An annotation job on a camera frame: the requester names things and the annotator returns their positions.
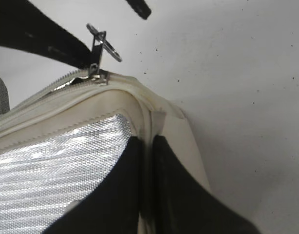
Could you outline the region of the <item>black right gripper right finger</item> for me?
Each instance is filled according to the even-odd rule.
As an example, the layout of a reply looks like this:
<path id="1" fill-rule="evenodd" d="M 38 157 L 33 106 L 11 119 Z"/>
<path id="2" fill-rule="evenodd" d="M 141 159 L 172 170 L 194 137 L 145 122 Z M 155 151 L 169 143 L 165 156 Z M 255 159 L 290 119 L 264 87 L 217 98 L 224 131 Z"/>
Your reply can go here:
<path id="1" fill-rule="evenodd" d="M 185 169 L 168 141 L 152 145 L 158 234 L 256 234 L 258 229 L 213 197 Z"/>

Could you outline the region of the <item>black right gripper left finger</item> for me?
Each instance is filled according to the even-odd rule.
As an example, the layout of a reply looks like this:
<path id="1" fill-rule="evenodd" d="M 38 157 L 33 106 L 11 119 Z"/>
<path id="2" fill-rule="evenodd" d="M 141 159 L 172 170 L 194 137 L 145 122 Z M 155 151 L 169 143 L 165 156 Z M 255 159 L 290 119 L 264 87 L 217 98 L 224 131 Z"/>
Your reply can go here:
<path id="1" fill-rule="evenodd" d="M 135 136 L 104 180 L 60 217 L 46 234 L 135 234 L 138 232 L 140 155 Z"/>

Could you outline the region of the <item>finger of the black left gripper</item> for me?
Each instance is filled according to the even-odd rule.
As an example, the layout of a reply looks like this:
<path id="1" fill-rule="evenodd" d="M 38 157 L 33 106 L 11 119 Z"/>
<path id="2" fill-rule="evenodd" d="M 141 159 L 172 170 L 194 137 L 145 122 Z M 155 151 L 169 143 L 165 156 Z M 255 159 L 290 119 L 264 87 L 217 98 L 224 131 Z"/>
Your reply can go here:
<path id="1" fill-rule="evenodd" d="M 91 52 L 28 0 L 0 0 L 0 46 L 88 67 Z"/>

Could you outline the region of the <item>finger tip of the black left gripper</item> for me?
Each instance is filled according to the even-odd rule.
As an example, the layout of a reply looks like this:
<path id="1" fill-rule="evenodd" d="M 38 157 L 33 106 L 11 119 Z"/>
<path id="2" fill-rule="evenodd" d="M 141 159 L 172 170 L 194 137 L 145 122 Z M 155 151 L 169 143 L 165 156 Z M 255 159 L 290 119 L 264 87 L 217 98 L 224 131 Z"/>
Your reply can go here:
<path id="1" fill-rule="evenodd" d="M 126 0 L 126 2 L 143 20 L 147 20 L 151 15 L 151 9 L 144 0 Z"/>

